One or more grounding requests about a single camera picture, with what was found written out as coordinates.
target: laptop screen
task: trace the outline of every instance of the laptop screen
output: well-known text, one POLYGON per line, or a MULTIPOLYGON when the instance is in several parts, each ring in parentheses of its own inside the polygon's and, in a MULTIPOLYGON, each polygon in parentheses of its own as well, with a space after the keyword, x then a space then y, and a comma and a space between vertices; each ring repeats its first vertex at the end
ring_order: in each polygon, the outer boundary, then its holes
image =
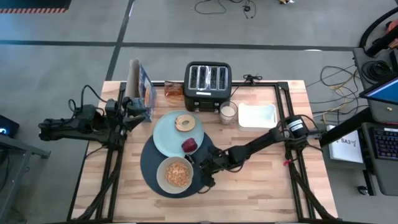
POLYGON ((365 96, 398 104, 398 77, 366 93, 365 96))

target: toaster slot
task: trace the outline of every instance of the toaster slot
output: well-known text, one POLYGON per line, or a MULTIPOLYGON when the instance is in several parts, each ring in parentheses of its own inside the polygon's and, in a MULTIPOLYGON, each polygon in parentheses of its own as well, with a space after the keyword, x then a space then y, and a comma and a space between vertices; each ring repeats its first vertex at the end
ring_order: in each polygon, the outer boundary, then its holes
POLYGON ((217 89, 217 68, 212 67, 210 72, 210 89, 217 89))
POLYGON ((206 67, 200 67, 199 73, 199 89, 206 87, 206 67))
POLYGON ((197 88, 197 81, 198 81, 198 67, 192 67, 189 88, 197 88))
POLYGON ((226 71, 225 68, 220 68, 220 81, 218 82, 218 89, 220 90, 225 90, 225 77, 226 77, 226 71))

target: keyboard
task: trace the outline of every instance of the keyboard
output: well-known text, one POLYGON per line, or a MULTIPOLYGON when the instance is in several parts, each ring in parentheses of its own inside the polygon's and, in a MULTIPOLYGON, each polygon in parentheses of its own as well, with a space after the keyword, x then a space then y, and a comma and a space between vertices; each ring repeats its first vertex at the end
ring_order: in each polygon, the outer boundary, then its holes
POLYGON ((376 157, 398 161, 398 129, 375 128, 373 136, 376 157))

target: light blue plate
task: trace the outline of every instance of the light blue plate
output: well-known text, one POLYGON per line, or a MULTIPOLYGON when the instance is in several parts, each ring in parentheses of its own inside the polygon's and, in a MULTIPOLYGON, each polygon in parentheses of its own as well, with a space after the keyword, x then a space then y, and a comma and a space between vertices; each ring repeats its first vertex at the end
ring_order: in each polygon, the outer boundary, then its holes
POLYGON ((163 115, 156 123, 154 130, 155 146, 157 150, 167 157, 184 157, 185 153, 181 147, 182 143, 188 138, 194 138, 199 148, 204 137, 205 130, 200 120, 195 115, 186 111, 172 111, 163 115), (191 131, 181 132, 174 125, 175 119, 183 114, 190 114, 195 118, 196 125, 191 131))

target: small red object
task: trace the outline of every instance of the small red object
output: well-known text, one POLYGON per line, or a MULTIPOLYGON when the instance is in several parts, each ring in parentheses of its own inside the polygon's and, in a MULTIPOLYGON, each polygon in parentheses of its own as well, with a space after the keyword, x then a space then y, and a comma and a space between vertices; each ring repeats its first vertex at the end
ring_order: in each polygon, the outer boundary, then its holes
POLYGON ((287 164, 289 164, 290 162, 292 162, 292 160, 291 160, 291 159, 289 159, 289 160, 286 160, 286 161, 284 162, 284 166, 287 166, 287 164))
POLYGON ((182 143, 181 147, 185 153, 190 153, 197 149, 198 144, 195 142, 194 138, 189 138, 182 143))

